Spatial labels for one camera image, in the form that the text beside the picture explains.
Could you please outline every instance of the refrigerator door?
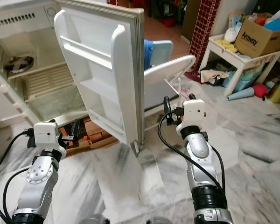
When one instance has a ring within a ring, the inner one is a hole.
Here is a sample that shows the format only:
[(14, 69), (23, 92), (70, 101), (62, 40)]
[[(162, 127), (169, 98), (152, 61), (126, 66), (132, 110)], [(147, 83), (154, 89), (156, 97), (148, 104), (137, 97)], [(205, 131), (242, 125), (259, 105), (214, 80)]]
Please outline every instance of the refrigerator door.
[(143, 9), (58, 0), (55, 32), (91, 120), (143, 142)]

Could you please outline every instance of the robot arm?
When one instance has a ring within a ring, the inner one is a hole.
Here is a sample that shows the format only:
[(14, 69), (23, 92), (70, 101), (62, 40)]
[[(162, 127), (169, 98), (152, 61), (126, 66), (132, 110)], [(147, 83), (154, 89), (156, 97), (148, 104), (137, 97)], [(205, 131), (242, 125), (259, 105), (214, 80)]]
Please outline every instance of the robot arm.
[(207, 142), (206, 132), (201, 132), (202, 121), (206, 116), (205, 103), (193, 94), (182, 107), (171, 110), (169, 99), (164, 98), (164, 112), (167, 125), (177, 125), (176, 132), (185, 141), (185, 155), (206, 170), (217, 182), (213, 181), (200, 168), (187, 160), (187, 176), (194, 204), (195, 224), (233, 224), (227, 210), (225, 192), (218, 188), (218, 177), (212, 163), (213, 148)]
[(34, 138), (40, 155), (33, 159), (27, 171), (25, 186), (12, 216), (13, 224), (43, 223), (58, 180), (59, 161), (66, 156), (57, 123), (35, 124)]

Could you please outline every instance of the gold can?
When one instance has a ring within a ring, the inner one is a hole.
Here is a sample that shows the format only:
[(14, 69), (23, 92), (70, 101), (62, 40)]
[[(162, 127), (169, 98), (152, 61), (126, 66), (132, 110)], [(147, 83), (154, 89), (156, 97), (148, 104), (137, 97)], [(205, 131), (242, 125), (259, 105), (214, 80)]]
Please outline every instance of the gold can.
[(266, 98), (275, 104), (280, 103), (280, 81), (275, 83), (273, 88), (267, 94)]

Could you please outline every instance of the marble floor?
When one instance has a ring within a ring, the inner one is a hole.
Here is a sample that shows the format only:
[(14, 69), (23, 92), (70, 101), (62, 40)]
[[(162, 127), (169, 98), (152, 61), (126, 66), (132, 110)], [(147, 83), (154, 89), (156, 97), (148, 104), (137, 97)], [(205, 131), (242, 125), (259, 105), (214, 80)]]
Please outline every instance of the marble floor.
[[(223, 88), (200, 85), (182, 77), (186, 98), (194, 93), (206, 103), (203, 129), (220, 152), (226, 179), (228, 208), (235, 224), (280, 224), (280, 105), (252, 97), (227, 101)], [(161, 113), (146, 120), (156, 124)], [(0, 153), (28, 124), (0, 129)], [(164, 138), (181, 148), (175, 127), (163, 126)], [(0, 170), (0, 206), (5, 182), (13, 172), (30, 164), (35, 149), (27, 138), (16, 141)], [(216, 157), (214, 165), (221, 178)], [(145, 132), (136, 156), (130, 146), (80, 153), (60, 162), (59, 180), (46, 224), (78, 224), (92, 214), (103, 214), (112, 224), (144, 224), (163, 216), (174, 224), (190, 224), (193, 201), (186, 176), (186, 161), (161, 143), (157, 127)], [(17, 176), (7, 193), (10, 213), (24, 185)]]

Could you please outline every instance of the blue cloth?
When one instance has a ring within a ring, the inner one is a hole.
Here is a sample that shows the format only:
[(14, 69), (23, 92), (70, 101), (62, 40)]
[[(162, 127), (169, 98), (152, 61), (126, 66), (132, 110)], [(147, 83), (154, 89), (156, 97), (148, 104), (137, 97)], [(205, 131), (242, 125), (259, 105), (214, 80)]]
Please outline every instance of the blue cloth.
[(154, 50), (154, 42), (144, 40), (144, 70), (150, 68), (150, 59)]
[(272, 22), (264, 25), (265, 28), (270, 29), (272, 31), (279, 31), (280, 30), (280, 18), (273, 20)]

